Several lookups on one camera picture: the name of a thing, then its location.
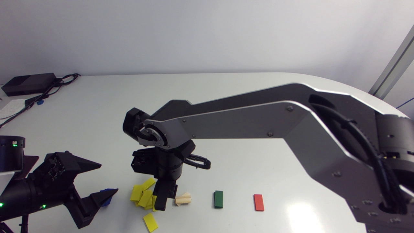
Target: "yellow wooden block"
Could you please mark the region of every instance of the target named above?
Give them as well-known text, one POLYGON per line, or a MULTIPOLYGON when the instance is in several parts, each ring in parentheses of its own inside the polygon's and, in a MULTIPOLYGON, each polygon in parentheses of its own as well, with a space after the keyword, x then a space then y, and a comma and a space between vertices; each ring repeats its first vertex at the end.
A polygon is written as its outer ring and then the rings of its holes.
POLYGON ((138 203, 139 206, 147 207, 148 200, 152 197, 152 190, 145 190, 138 203))
POLYGON ((142 188, 142 185, 134 185, 131 193, 131 201, 139 201, 142 197, 142 191, 144 189, 142 188))
POLYGON ((157 209, 155 209, 155 201, 156 201, 156 196, 152 195, 152 211, 158 211, 157 209))
POLYGON ((155 229, 158 228, 158 225, 157 225, 152 213, 149 213, 149 214, 144 216, 144 222, 147 225, 147 228, 148 228, 149 232, 153 232, 155 229))
POLYGON ((147 181, 145 181, 142 184, 142 190, 147 190, 149 187, 151 187, 153 184, 155 184, 155 180, 151 177, 149 179, 147 179, 147 181))
POLYGON ((152 209, 152 195, 150 199, 148 200, 147 206, 144 209, 152 209))

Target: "power cord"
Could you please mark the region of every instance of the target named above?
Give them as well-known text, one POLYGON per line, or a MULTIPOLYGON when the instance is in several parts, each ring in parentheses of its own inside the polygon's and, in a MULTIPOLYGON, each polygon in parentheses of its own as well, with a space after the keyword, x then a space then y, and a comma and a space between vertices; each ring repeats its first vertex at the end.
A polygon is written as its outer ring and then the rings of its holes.
POLYGON ((410 102, 410 101, 412 101, 412 100, 414 100, 414 97, 413 97, 413 98, 411 98, 411 99, 409 99, 409 100, 407 100, 407 101, 406 101, 406 102, 404 102, 402 105, 400 105, 400 106, 396 107, 396 109, 401 108, 401 107, 402 107, 402 106, 404 106, 406 103, 408 103, 408 102, 410 102))
POLYGON ((45 91, 45 92, 43 92, 41 95, 38 95, 38 96, 36 96, 36 97, 33 97, 33 98, 30 98, 30 99, 28 99, 28 100, 26 100, 25 101, 25 107, 22 109, 22 110, 20 110, 20 111, 18 111, 17 113, 15 113, 15 114, 13 114, 13 115, 10 115, 10 116, 8 116, 8 117, 4 117, 4 118, 0 118, 0 120, 4 120, 4 119, 7 119, 5 122, 3 122, 3 123, 1 123, 0 124, 0 128, 2 128, 5 124, 7 124, 7 123, 9 123, 10 121, 12 121, 13 119, 15 119, 17 116, 19 116, 20 114, 22 114, 23 112, 25 112, 25 111, 27 111, 27 110, 29 110, 29 109, 31 109, 31 107, 33 107, 33 105, 34 105, 34 103, 36 103, 36 102, 38 102, 38 101, 40 101, 40 100, 43 100, 43 99, 45 99, 45 98, 48 98, 50 95, 53 95, 53 94, 55 94, 56 92, 58 92, 59 90, 60 90, 60 88, 62 87, 62 86, 66 86, 66 85, 69 85, 69 84, 71 84, 72 82, 74 82, 79 76, 81 76, 80 74, 78 74, 78 73, 74 73, 74 74, 70 74, 70 75, 65 75, 64 77, 62 77, 62 78, 58 78, 58 79, 56 79, 56 81, 45 91), (67 79, 67 78, 69 78, 69 77, 73 77, 71 80, 69 80, 69 81, 67 81, 67 82, 65 82, 65 79, 67 79), (58 87, 57 88, 57 90, 56 91, 54 91, 53 93, 50 93, 49 94, 49 92, 53 89, 53 88, 55 88, 55 87, 58 87))

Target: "small wooden pieces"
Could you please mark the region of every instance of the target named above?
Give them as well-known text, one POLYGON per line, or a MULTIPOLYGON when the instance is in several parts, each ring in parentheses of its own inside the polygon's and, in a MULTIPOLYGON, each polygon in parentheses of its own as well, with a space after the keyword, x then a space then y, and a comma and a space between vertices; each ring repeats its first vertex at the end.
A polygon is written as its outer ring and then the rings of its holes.
POLYGON ((149 213, 149 214, 144 216, 144 222, 147 225, 147 228, 148 228, 149 232, 153 232, 154 230, 156 230, 158 228, 158 225, 157 225, 152 213, 149 213))
POLYGON ((214 208, 215 209, 223 208, 223 191, 216 190, 214 192, 214 208))
POLYGON ((155 209, 155 201, 156 201, 156 196, 152 195, 152 211, 153 212, 158 211, 155 209))
POLYGON ((144 209, 145 210, 152 209, 152 205, 153 203, 152 203, 152 194, 151 194, 151 197, 148 199, 147 206, 144 209))
POLYGON ((142 197, 138 203, 139 206, 142 207, 147 207, 147 203, 149 201, 149 199, 152 198, 152 190, 145 190, 144 193, 142 194, 142 197))
POLYGON ((134 185, 134 188, 132 189, 132 193, 131 193, 131 201, 139 201, 142 197, 142 185, 134 185))
POLYGON ((263 196, 261 194, 255 194, 253 196, 255 198, 256 211, 265 211, 265 206, 263 205, 263 196))
POLYGON ((147 181, 145 181, 143 184, 142 184, 142 190, 143 191, 145 191, 145 190, 147 190, 149 187, 151 187, 153 184, 155 184, 155 180, 151 177, 151 178, 149 178, 149 179, 147 179, 147 181))
POLYGON ((180 206, 181 204, 191 203, 191 195, 188 192, 185 192, 183 195, 176 197, 176 205, 180 206))

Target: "blue object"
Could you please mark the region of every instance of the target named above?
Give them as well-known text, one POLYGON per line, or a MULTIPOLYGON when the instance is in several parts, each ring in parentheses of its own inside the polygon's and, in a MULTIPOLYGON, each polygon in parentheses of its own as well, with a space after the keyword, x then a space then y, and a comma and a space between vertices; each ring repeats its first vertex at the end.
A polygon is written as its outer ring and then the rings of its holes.
MULTIPOLYGON (((103 191, 107 191, 107 190, 113 190, 113 189, 104 189, 104 190, 101 190, 101 191, 99 191, 99 192, 103 192, 103 191)), ((110 197, 105 203, 103 203, 101 206, 107 206, 107 205, 109 205, 110 203, 111 203, 111 200, 112 200, 112 197, 110 197)))

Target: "green block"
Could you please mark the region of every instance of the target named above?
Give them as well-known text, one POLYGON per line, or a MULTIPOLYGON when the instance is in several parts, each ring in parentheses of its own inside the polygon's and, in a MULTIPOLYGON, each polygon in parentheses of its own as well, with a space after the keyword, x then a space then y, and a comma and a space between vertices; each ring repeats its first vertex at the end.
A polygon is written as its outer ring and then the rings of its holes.
POLYGON ((221 209, 223 208, 223 191, 214 192, 214 208, 221 209))

